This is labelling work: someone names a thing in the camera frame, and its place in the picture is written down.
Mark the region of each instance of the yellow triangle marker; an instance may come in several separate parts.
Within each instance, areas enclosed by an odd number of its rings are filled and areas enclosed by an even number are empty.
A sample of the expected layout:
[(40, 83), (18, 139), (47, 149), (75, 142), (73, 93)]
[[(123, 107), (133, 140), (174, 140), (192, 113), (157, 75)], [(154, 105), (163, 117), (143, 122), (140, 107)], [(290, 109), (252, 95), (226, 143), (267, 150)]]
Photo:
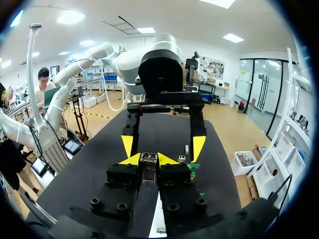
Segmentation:
[(193, 137), (193, 150), (194, 150), (194, 159), (191, 163), (195, 163), (199, 157), (201, 149), (204, 146), (206, 136), (195, 136)]
[(121, 135), (122, 141), (124, 144), (124, 148), (126, 151), (126, 155), (129, 158), (131, 156), (131, 150), (132, 150), (132, 145), (133, 145), (133, 136), (129, 135)]
[(179, 164), (178, 162), (176, 162), (175, 160), (170, 159), (169, 157), (165, 156), (164, 154), (158, 153), (159, 156), (159, 165), (165, 165), (167, 163), (169, 164)]
[(122, 162), (119, 162), (119, 164), (132, 164), (132, 165), (138, 165), (139, 164), (139, 160), (140, 160), (140, 155), (141, 153), (137, 153), (135, 155), (133, 155), (132, 157), (125, 159)]

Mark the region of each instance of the ceiling light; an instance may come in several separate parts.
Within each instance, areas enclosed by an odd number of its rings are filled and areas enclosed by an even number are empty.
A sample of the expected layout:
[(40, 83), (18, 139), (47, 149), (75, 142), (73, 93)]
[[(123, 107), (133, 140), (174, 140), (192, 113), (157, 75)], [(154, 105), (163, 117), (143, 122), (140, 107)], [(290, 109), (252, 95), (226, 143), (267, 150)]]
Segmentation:
[(5, 61), (1, 64), (1, 68), (8, 67), (9, 65), (11, 65), (11, 61)]
[(281, 65), (279, 65), (276, 61), (268, 61), (268, 62), (274, 67), (281, 67)]
[(33, 52), (32, 57), (37, 57), (40, 54), (40, 52)]
[(17, 26), (20, 22), (21, 16), (22, 16), (23, 10), (21, 10), (18, 15), (13, 19), (12, 23), (10, 24), (10, 27)]
[(59, 53), (59, 55), (66, 55), (68, 53), (69, 53), (68, 51), (62, 51), (61, 53)]
[(235, 43), (238, 43), (238, 42), (241, 42), (241, 41), (244, 41), (243, 38), (240, 38), (239, 36), (236, 36), (232, 33), (230, 34), (227, 34), (226, 36), (223, 37), (224, 39), (226, 40), (229, 40), (229, 41), (232, 41), (232, 42), (235, 42)]
[(62, 14), (61, 17), (59, 17), (59, 19), (56, 22), (67, 25), (73, 25), (82, 20), (83, 18), (85, 18), (85, 15), (79, 12), (66, 11), (64, 14)]
[(86, 41), (80, 42), (80, 45), (82, 45), (82, 46), (93, 46), (94, 43), (95, 43), (95, 41), (86, 40)]
[(137, 31), (140, 33), (155, 33), (155, 30), (152, 27), (137, 28)]
[(228, 9), (236, 0), (200, 0)]

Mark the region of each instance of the cardboard box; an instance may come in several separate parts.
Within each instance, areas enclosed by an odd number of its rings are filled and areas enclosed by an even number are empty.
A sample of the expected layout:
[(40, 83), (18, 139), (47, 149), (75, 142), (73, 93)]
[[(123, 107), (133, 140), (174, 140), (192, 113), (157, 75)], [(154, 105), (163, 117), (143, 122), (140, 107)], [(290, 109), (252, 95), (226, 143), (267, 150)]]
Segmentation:
[(254, 156), (256, 157), (257, 161), (259, 161), (261, 159), (261, 157), (262, 157), (261, 153), (257, 149), (258, 147), (259, 146), (256, 144), (254, 149), (253, 149), (253, 151), (252, 151)]
[(247, 184), (248, 184), (248, 188), (254, 187), (256, 185), (254, 178), (253, 177), (247, 178)]
[(259, 194), (256, 187), (250, 188), (250, 194), (251, 194), (252, 200), (259, 198)]
[(258, 190), (253, 176), (247, 178), (247, 185), (250, 191), (250, 196), (252, 200), (259, 198)]
[(206, 79), (206, 83), (209, 83), (209, 84), (216, 84), (216, 80), (213, 79), (213, 78), (207, 78)]

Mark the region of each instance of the man with glasses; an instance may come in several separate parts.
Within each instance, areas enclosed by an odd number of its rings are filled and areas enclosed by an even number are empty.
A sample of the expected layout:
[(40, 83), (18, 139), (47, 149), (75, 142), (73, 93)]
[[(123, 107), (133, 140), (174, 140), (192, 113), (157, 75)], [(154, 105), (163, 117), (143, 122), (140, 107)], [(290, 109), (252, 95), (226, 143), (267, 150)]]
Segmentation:
[(43, 67), (38, 73), (39, 85), (35, 88), (35, 97), (38, 106), (44, 106), (44, 92), (55, 88), (55, 85), (49, 81), (49, 70)]

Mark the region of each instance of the poster on wall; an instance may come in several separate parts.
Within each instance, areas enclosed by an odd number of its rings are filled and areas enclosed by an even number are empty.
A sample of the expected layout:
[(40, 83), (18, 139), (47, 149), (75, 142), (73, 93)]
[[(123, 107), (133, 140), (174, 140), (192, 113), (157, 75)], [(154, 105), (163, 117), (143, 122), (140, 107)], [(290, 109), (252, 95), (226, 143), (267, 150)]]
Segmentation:
[(225, 63), (209, 57), (200, 58), (201, 71), (206, 78), (222, 80), (224, 76)]

